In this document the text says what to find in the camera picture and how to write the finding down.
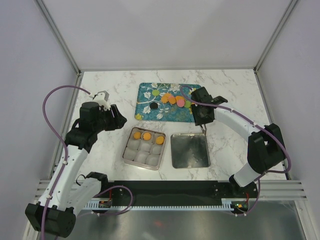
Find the steel kitchen tongs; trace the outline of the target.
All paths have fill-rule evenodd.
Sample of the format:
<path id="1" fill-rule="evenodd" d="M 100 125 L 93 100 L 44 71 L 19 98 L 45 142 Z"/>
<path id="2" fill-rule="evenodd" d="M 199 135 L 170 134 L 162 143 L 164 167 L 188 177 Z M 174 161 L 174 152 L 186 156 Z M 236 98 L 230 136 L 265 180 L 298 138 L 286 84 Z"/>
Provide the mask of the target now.
<path id="1" fill-rule="evenodd" d="M 200 125 L 200 128 L 201 128 L 201 132 L 206 135 L 207 134 L 207 127 L 205 124 L 201 124 Z"/>

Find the pink round cookie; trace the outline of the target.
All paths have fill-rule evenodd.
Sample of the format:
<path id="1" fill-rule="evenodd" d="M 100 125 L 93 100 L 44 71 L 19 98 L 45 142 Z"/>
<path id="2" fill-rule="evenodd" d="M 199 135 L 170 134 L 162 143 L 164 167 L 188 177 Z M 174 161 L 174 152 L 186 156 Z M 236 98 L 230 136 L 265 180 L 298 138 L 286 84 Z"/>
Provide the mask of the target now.
<path id="1" fill-rule="evenodd" d="M 182 108 L 185 106 L 185 100 L 184 99 L 179 99 L 176 101 L 176 104 L 178 107 Z"/>

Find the orange cookie small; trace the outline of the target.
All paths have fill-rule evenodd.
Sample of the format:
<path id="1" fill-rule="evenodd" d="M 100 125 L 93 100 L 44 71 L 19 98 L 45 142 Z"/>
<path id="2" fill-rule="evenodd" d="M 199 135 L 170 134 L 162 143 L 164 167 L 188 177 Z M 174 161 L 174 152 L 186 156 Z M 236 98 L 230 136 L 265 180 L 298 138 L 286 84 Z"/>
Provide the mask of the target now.
<path id="1" fill-rule="evenodd" d="M 139 132 L 139 131 L 137 131 L 137 132 L 135 132 L 134 134 L 133 134 L 133 137 L 134 137 L 134 139 L 140 139 L 141 138 L 141 133 Z"/>

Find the orange round cookie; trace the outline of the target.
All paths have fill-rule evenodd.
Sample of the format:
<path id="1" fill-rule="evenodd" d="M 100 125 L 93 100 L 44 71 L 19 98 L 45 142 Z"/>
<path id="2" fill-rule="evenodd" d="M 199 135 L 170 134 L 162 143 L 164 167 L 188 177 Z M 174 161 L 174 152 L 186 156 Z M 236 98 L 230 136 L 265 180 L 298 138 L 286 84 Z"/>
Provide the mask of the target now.
<path id="1" fill-rule="evenodd" d="M 162 136 L 162 135 L 158 136 L 158 137 L 155 139 L 155 143 L 156 143 L 157 145 L 162 145 L 162 144 L 164 143 L 164 141 L 165 141 L 165 137 Z"/>

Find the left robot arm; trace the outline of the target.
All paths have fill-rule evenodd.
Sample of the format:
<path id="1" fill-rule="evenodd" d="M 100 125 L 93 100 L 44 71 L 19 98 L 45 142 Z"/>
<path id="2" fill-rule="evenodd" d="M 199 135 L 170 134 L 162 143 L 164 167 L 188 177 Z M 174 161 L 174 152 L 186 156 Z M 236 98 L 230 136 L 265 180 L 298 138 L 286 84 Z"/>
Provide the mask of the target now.
<path id="1" fill-rule="evenodd" d="M 80 167 L 98 140 L 98 134 L 121 129 L 127 119 L 115 104 L 105 108 L 94 101 L 83 103 L 79 113 L 63 140 L 64 155 L 47 189 L 37 203 L 29 203 L 25 209 L 33 229 L 43 235 L 68 237 L 85 205 L 95 196 L 105 197 L 110 190 L 107 175 L 99 172 L 90 172 L 75 191 L 72 187 Z"/>

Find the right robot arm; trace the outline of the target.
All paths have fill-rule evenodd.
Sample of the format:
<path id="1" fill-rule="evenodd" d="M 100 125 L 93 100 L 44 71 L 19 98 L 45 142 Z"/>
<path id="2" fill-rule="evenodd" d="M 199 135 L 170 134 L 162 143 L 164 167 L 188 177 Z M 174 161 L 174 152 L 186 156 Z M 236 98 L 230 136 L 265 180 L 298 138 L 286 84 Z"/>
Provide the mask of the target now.
<path id="1" fill-rule="evenodd" d="M 247 142 L 247 163 L 229 178 L 228 191 L 233 197 L 241 197 L 246 193 L 247 185 L 287 158 L 282 133 L 276 124 L 259 126 L 234 109 L 224 97 L 212 97 L 205 87 L 191 93 L 191 102 L 195 125 L 202 126 L 216 120 Z"/>

